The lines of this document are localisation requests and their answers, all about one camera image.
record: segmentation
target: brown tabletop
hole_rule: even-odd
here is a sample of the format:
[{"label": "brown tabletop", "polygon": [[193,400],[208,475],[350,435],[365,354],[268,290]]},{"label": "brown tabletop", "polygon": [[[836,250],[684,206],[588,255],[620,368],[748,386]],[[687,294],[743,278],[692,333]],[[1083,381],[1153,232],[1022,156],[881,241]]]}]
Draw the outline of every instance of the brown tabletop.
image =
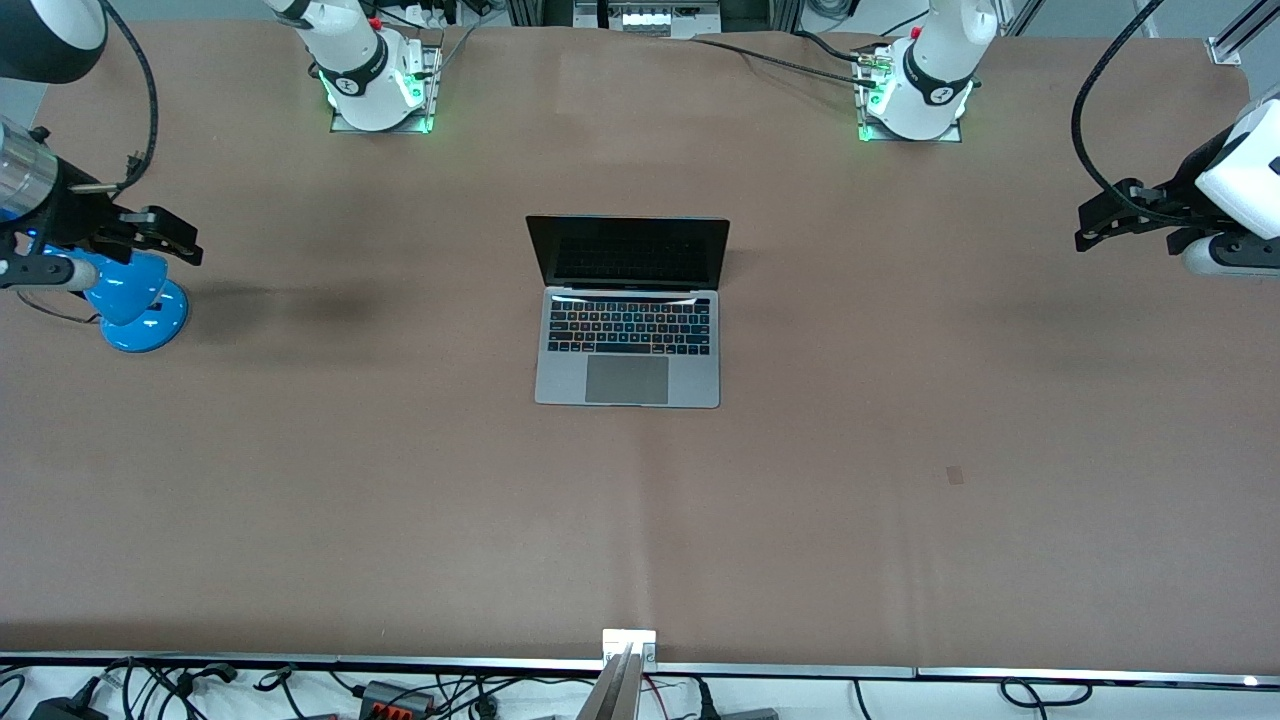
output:
[{"label": "brown tabletop", "polygon": [[[934,146],[724,50],[483,29],[434,133],[338,137],[293,32],[140,26],[122,201],[207,260],[151,355],[6,300],[0,646],[1280,671],[1280,286],[1074,252],[1103,41],[997,41]],[[1085,132],[1158,182],[1245,97],[1135,40]],[[127,46],[40,122],[120,176]],[[531,213],[732,220],[721,409],[534,404]]]}]

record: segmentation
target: blue lamp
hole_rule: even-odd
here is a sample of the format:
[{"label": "blue lamp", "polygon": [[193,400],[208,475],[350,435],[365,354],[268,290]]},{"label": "blue lamp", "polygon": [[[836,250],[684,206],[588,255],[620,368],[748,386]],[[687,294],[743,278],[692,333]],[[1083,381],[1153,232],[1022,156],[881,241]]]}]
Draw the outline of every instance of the blue lamp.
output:
[{"label": "blue lamp", "polygon": [[99,281],[84,299],[102,316],[102,338],[116,350],[150,352],[187,324],[187,293],[168,278],[169,264],[157,255],[134,252],[128,264],[60,247],[46,247],[45,255],[83,260],[97,269]]}]

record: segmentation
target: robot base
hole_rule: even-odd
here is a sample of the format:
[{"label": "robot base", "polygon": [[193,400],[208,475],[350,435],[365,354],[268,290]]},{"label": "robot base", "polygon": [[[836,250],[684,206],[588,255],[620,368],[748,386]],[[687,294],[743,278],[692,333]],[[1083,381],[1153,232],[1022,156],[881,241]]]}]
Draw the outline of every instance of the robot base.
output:
[{"label": "robot base", "polygon": [[854,106],[858,108],[858,140],[864,142],[961,142],[960,115],[964,114],[961,101],[960,114],[946,132],[932,140],[911,140],[902,137],[884,126],[884,122],[869,111],[869,108],[878,105],[890,91],[893,82],[895,58],[892,47],[877,47],[870,53],[858,54],[858,60],[852,63],[854,77],[869,79],[877,83],[876,88],[854,86]]},{"label": "robot base", "polygon": [[99,322],[102,338],[111,347],[124,352],[151,352],[178,337],[187,324],[187,293],[182,287],[165,281],[160,295],[142,315],[127,325],[113,325],[102,319]]},{"label": "robot base", "polygon": [[416,40],[410,41],[408,46],[411,51],[416,53],[421,49],[421,64],[416,65],[425,78],[421,81],[412,79],[410,77],[404,78],[403,88],[404,92],[413,97],[415,101],[421,99],[421,105],[411,111],[403,120],[397,126],[378,131],[362,131],[353,127],[342,114],[338,111],[338,104],[334,102],[333,95],[329,96],[329,106],[333,108],[333,118],[329,120],[329,132],[340,135],[426,135],[431,132],[435,127],[435,101],[440,94],[440,49],[434,46],[422,47]]}]

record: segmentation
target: power adapter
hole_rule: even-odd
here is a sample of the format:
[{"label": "power adapter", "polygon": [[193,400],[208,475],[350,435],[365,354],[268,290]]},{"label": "power adapter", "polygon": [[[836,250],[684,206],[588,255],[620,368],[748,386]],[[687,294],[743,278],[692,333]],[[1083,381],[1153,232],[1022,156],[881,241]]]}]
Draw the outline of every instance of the power adapter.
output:
[{"label": "power adapter", "polygon": [[428,693],[374,680],[360,691],[360,716],[376,720],[426,720],[435,698]]},{"label": "power adapter", "polygon": [[92,707],[78,707],[69,697],[51,697],[36,705],[31,720],[106,720],[106,715]]}]

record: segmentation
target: bracket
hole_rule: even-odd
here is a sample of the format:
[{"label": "bracket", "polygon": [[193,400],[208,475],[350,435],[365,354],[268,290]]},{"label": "bracket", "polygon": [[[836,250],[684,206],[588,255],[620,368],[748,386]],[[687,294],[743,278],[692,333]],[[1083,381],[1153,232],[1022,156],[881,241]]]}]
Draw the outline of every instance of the bracket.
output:
[{"label": "bracket", "polygon": [[658,669],[658,632],[657,630],[620,630],[605,628],[603,633],[604,662],[613,660],[614,655],[631,652],[639,655],[645,673]]}]

